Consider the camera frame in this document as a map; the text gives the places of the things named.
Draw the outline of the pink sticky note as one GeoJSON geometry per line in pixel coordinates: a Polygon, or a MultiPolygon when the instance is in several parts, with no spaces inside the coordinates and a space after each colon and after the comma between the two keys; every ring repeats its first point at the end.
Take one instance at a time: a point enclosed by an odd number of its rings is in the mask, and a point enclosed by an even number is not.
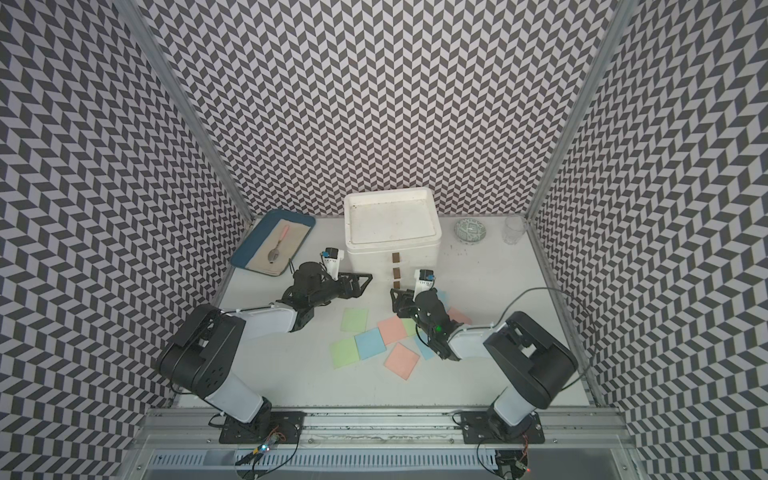
{"type": "Polygon", "coordinates": [[[384,367],[403,380],[408,380],[419,360],[417,353],[401,343],[396,343],[385,360],[384,367]]]}
{"type": "Polygon", "coordinates": [[[403,320],[393,316],[379,321],[377,328],[385,345],[390,345],[408,337],[403,320]]]}
{"type": "Polygon", "coordinates": [[[451,307],[447,311],[447,313],[451,320],[458,322],[459,324],[465,324],[465,325],[473,324],[472,320],[467,315],[465,315],[464,313],[462,313],[461,311],[459,311],[454,307],[451,307]]]}

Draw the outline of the pink sticky note bottom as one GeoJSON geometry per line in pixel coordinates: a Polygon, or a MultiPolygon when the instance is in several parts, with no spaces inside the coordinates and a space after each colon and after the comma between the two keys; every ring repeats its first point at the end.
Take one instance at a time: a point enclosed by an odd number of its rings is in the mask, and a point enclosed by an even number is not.
{"type": "Polygon", "coordinates": [[[408,380],[419,360],[417,353],[401,343],[396,343],[385,360],[384,367],[403,380],[408,380]]]}

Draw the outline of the white drawer cabinet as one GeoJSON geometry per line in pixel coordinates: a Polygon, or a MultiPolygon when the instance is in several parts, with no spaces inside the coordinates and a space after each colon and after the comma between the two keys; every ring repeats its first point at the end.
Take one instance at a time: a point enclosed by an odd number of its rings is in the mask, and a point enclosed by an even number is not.
{"type": "Polygon", "coordinates": [[[353,193],[344,199],[345,251],[355,273],[401,289],[415,286],[419,269],[437,268],[442,228],[427,187],[353,193]],[[398,252],[400,263],[392,262],[398,252]],[[393,278],[400,268],[401,278],[393,278]]]}

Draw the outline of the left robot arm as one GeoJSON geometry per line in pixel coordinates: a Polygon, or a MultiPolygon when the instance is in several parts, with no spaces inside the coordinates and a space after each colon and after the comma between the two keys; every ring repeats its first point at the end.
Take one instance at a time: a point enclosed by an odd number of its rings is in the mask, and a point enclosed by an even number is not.
{"type": "Polygon", "coordinates": [[[369,273],[340,272],[331,259],[304,262],[293,284],[267,306],[224,311],[210,304],[193,309],[155,362],[155,370],[261,438],[268,435],[271,402],[248,387],[232,365],[245,341],[294,333],[314,318],[315,309],[335,299],[361,297],[369,273]]]}

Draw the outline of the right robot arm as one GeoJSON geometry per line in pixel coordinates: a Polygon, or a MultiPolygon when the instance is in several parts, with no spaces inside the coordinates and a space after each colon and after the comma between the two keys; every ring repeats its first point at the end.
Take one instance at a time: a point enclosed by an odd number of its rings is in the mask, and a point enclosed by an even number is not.
{"type": "Polygon", "coordinates": [[[491,326],[450,317],[434,288],[417,293],[392,288],[393,312],[414,320],[417,336],[443,360],[490,358],[508,385],[486,410],[485,429],[511,442],[534,427],[534,413],[548,408],[578,370],[574,354],[522,311],[505,310],[491,326]]]}

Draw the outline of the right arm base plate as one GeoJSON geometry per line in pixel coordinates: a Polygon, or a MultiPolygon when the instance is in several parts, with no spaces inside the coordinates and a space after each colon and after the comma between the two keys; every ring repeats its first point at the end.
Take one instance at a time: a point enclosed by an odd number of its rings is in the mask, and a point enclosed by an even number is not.
{"type": "Polygon", "coordinates": [[[461,430],[465,444],[543,444],[544,430],[537,413],[526,415],[517,425],[507,424],[493,409],[459,411],[452,420],[461,430]]]}

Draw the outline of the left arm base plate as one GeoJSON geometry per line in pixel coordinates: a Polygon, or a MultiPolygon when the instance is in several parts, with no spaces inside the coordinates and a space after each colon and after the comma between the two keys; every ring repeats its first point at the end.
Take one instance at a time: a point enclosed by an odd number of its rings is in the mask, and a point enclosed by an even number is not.
{"type": "Polygon", "coordinates": [[[218,442],[231,445],[256,445],[266,442],[268,435],[277,435],[277,443],[296,444],[304,427],[306,414],[298,410],[286,410],[260,415],[250,423],[224,416],[218,442]]]}

